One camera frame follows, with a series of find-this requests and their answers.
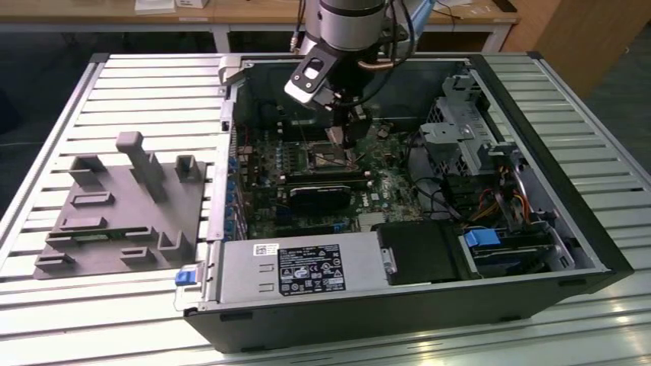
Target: power supply label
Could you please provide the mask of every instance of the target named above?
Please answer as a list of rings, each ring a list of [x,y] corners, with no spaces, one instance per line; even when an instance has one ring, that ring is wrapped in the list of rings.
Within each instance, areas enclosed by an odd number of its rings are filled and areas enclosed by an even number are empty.
[[[339,244],[278,249],[278,274],[283,296],[346,290]]]

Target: table leg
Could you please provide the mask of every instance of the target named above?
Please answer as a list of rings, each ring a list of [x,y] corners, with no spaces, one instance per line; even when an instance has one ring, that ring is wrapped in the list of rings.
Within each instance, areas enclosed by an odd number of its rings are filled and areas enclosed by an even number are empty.
[[[229,42],[230,26],[227,24],[217,24],[213,26],[211,31],[218,53],[231,53],[231,44]]]
[[[486,39],[485,48],[482,52],[499,52],[505,41],[507,40],[509,31],[511,30],[511,24],[497,24],[491,35]]]

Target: sticker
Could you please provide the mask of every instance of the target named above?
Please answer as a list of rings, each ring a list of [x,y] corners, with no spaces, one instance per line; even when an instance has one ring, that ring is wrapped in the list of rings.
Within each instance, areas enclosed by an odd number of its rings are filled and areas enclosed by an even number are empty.
[[[346,290],[339,244],[278,249],[281,295]]]
[[[189,18],[179,18],[179,21],[209,21],[209,18],[189,17]]]
[[[278,254],[278,244],[255,244],[254,245],[254,255],[277,255]]]

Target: barcode sticker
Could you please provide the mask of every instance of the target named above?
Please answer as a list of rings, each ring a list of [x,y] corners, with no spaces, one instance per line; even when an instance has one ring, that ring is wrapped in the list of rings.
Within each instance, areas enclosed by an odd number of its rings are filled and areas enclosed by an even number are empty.
[[[255,244],[254,255],[277,255],[279,244]]]

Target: motherboard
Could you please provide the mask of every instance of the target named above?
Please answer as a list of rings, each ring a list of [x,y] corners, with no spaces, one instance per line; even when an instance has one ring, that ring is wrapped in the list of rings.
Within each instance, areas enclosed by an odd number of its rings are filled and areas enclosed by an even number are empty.
[[[239,148],[249,239],[369,232],[422,219],[405,176],[407,133],[391,128],[374,123],[349,150],[301,125],[294,139],[282,129],[249,131],[255,147],[246,135]]]

